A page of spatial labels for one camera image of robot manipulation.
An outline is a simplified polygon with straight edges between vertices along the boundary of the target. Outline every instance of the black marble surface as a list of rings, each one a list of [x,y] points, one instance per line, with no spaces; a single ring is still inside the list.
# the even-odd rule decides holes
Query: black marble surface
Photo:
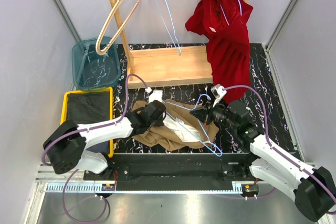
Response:
[[[183,46],[193,46],[202,44],[183,44]],[[134,44],[130,45],[131,50],[142,50],[149,48],[164,48],[172,47],[170,44]],[[118,55],[120,58],[121,78],[118,85],[113,89],[113,114],[114,117],[119,116],[125,105],[125,78],[127,70],[127,59],[122,45],[117,47]],[[293,144],[286,124],[285,116],[283,114],[279,97],[271,76],[269,64],[266,59],[264,49],[261,44],[251,44],[251,58],[250,58],[250,80],[251,87],[253,87],[260,96],[263,98],[266,109],[267,118],[269,123],[269,136],[279,144],[282,148],[289,152],[293,152]],[[211,83],[196,84],[196,85],[181,85],[181,86],[168,86],[157,87],[155,89],[163,90],[163,100],[173,99],[177,102],[187,104],[195,104],[200,94],[211,94]],[[129,105],[126,108],[128,111],[134,106],[137,100],[147,100],[148,94],[144,89],[131,89],[129,90]],[[246,103],[256,126],[264,131],[264,113],[262,112],[260,101],[257,96],[251,91],[247,91],[241,99]],[[216,135],[216,145],[224,153],[241,152],[239,146],[235,143],[235,139],[227,129],[220,129]],[[154,147],[145,146],[133,138],[124,138],[114,140],[115,153],[170,153],[160,145]],[[173,151],[174,153],[207,153],[207,148],[191,149],[184,147],[179,150]]]

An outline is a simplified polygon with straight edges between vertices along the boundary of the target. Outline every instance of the wooden base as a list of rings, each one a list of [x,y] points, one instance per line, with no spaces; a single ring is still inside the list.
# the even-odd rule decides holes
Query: wooden base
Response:
[[[175,48],[131,51],[134,73],[149,87],[213,82],[205,46],[181,47],[181,50],[180,56]],[[136,89],[144,86],[139,79],[131,77],[128,87]]]

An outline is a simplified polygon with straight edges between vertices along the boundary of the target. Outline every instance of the white wall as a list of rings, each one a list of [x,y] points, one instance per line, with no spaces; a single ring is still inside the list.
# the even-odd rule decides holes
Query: white wall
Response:
[[[121,5],[123,17],[136,0]],[[200,0],[168,0],[180,42],[206,42],[205,37],[189,33],[184,24],[194,13]],[[267,43],[290,0],[249,0],[255,8],[248,23],[251,42]],[[111,6],[108,0],[62,0],[82,39],[98,37]],[[107,35],[112,36],[116,26]],[[142,0],[126,26],[129,43],[170,43],[169,36],[155,8],[153,0]]]
[[[335,0],[300,0],[271,56],[305,158],[336,181],[335,12]]]
[[[51,0],[0,3],[0,222],[17,224],[59,124],[74,41]]]

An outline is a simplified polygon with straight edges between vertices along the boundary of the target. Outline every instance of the black mesh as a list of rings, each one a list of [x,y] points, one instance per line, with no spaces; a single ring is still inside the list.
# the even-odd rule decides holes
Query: black mesh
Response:
[[[72,119],[76,124],[110,120],[110,92],[69,94],[67,119]],[[94,145],[88,150],[110,153],[110,142]]]

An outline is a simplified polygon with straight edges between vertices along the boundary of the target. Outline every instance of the red garment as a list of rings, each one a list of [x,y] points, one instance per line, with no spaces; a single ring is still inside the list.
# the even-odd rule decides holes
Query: red garment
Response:
[[[194,15],[185,23],[188,31],[205,35],[209,39],[206,53],[214,85],[250,86],[250,42],[246,23],[253,7],[244,0],[240,0],[240,4],[242,15],[238,0],[201,0]],[[244,88],[228,90],[224,100],[226,103],[239,100],[245,91]]]

